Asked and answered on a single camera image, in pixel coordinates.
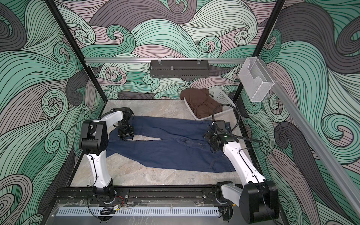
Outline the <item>blue denim jeans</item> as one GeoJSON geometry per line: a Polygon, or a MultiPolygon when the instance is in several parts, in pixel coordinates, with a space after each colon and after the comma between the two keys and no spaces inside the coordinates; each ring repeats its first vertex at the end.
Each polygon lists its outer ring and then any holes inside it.
{"type": "Polygon", "coordinates": [[[221,151],[212,153],[204,135],[211,121],[134,116],[130,125],[135,135],[144,140],[122,140],[117,131],[109,136],[106,156],[115,153],[137,161],[143,166],[207,173],[235,171],[228,157],[221,151]]]}

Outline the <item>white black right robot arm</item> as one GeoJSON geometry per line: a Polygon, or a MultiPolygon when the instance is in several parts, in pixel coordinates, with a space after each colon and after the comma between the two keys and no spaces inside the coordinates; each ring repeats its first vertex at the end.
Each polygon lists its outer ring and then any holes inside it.
{"type": "Polygon", "coordinates": [[[233,183],[221,183],[220,198],[238,206],[248,224],[278,219],[278,188],[254,167],[239,140],[212,130],[205,133],[204,138],[214,151],[224,153],[241,179],[242,188],[233,183]]]}

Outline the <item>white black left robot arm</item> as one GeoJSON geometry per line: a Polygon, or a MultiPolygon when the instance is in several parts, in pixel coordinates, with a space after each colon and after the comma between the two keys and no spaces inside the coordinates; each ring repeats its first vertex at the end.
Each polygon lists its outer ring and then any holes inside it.
{"type": "Polygon", "coordinates": [[[113,108],[98,119],[82,123],[79,148],[91,164],[94,178],[91,189],[96,197],[107,197],[107,202],[116,198],[113,180],[106,162],[106,150],[109,144],[108,129],[117,128],[121,140],[134,138],[135,129],[129,123],[133,115],[129,107],[113,108]]]}

